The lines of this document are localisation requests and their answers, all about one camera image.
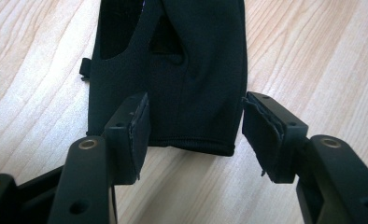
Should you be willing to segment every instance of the wood grain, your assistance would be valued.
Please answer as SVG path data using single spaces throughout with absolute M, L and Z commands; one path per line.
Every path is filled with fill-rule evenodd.
M 87 129 L 99 1 L 0 1 L 0 173 L 23 183 L 64 164 Z M 248 89 L 347 141 L 368 165 L 368 0 L 246 1 Z M 261 177 L 242 134 L 222 158 L 151 147 L 117 187 L 120 223 L 302 223 L 295 184 Z

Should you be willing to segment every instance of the wooden table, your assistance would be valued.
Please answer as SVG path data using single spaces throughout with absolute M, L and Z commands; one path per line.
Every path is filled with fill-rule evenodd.
M 0 1 L 0 173 L 23 183 L 64 164 L 87 130 L 99 1 Z M 337 136 L 368 165 L 368 0 L 246 1 L 248 89 Z M 120 223 L 302 223 L 239 134 L 231 158 L 151 147 L 142 178 L 117 187 Z

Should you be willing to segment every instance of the wooden surface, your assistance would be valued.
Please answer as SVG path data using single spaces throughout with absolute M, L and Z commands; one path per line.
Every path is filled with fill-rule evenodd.
M 0 1 L 0 173 L 23 183 L 64 163 L 87 130 L 99 1 Z M 368 165 L 368 0 L 246 1 L 248 89 L 351 144 Z M 231 158 L 151 147 L 117 187 L 120 223 L 302 223 L 293 185 L 261 177 L 242 134 Z

